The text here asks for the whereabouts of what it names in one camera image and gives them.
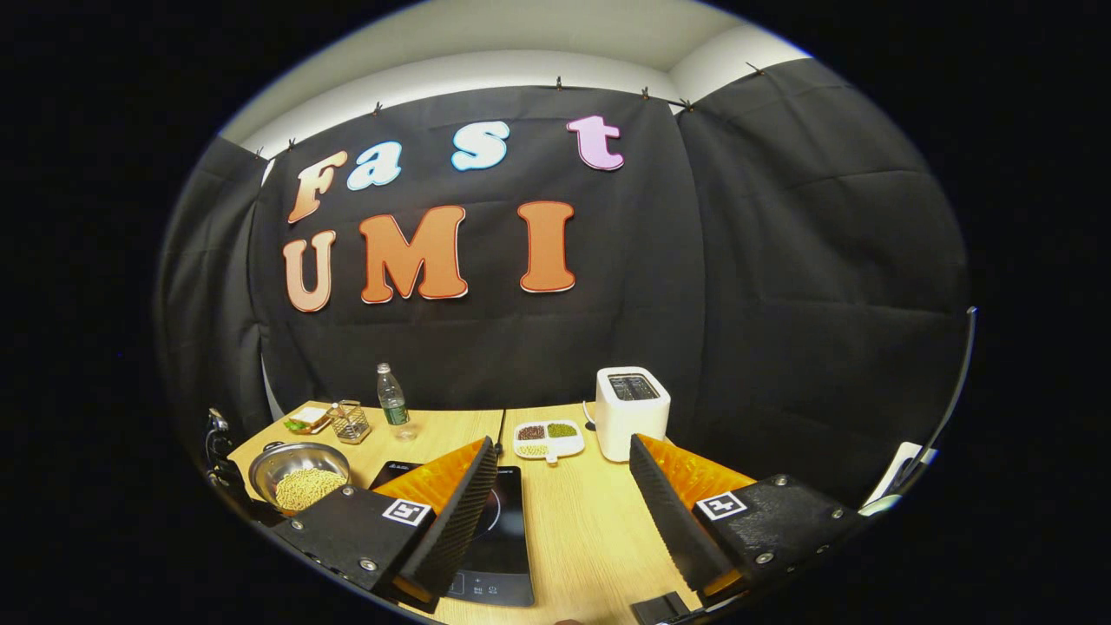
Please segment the light wood tabletop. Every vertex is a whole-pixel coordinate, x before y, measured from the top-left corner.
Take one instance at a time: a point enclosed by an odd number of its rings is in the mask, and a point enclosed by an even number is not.
[[[593,404],[587,407],[593,414]],[[329,430],[308,437],[291,435],[278,423],[230,457],[246,472],[267,443],[314,440],[342,451],[352,467],[352,482],[366,488],[387,461],[427,463],[482,436],[497,442],[501,425],[501,411],[411,411],[421,432],[416,441],[398,442],[381,410],[366,411],[373,430],[360,445],[339,443]],[[582,452],[560,457],[554,465],[513,453],[518,425],[556,420],[579,424],[585,443]],[[584,625],[609,625],[637,623],[631,604],[672,591],[688,607],[700,605],[671,561],[629,464],[607,461],[597,436],[582,427],[584,424],[581,404],[510,410],[506,415],[506,452],[499,465],[521,468],[536,603],[530,607],[502,607],[444,597],[434,614],[402,607],[449,624],[553,625],[573,618]],[[253,490],[248,491],[257,497]]]

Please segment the water bottle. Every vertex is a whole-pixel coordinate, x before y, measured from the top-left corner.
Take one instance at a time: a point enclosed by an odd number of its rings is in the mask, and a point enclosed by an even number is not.
[[[386,413],[386,421],[390,424],[393,435],[401,441],[412,440],[417,433],[409,423],[406,396],[401,393],[401,385],[390,373],[388,363],[378,365],[378,401],[382,405],[382,412]]]

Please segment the stainless steel bowl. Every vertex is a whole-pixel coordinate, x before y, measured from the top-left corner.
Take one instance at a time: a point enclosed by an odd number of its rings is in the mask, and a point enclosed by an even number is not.
[[[278,505],[278,483],[294,471],[330,471],[339,474],[348,484],[351,483],[351,465],[334,447],[320,443],[271,443],[263,450],[248,471],[251,486],[260,497],[284,515],[292,516],[299,511],[289,511]]]

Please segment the wire basket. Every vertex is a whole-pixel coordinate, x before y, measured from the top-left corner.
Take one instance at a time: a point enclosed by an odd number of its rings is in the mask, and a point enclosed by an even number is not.
[[[370,434],[367,415],[363,414],[362,406],[353,400],[340,402],[339,409],[329,409],[328,414],[332,417],[332,432],[340,443],[356,445]]]

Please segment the black fabric backdrop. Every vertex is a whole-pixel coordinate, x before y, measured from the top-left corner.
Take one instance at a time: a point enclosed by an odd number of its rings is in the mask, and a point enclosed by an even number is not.
[[[565,124],[590,114],[621,129],[609,145],[622,168],[580,159]],[[454,132],[493,120],[511,130],[504,159],[457,171]],[[402,143],[400,175],[349,190],[358,154],[387,140]],[[298,173],[341,149],[348,162],[320,206],[289,224]],[[858,505],[901,442],[927,438],[957,379],[968,294],[950,206],[901,132],[814,60],[764,68],[678,117],[663,101],[598,89],[413,101],[283,151],[261,190],[261,160],[222,142],[213,151],[199,171],[222,167],[229,181],[222,195],[206,175],[190,182],[160,285],[177,293],[160,301],[173,310],[162,325],[169,371],[184,372],[171,386],[188,399],[177,405],[189,432],[208,405],[248,435],[269,423],[260,355],[283,411],[377,405],[379,362],[426,410],[592,400],[599,369],[638,365],[671,393],[678,444]],[[528,234],[517,208],[539,200],[574,206],[565,240],[577,283],[564,292],[519,285]],[[467,210],[468,294],[361,301],[359,223],[393,214],[411,240],[442,204]],[[307,314],[286,293],[281,249],[329,229],[331,296]],[[303,274],[311,290],[311,246]]]

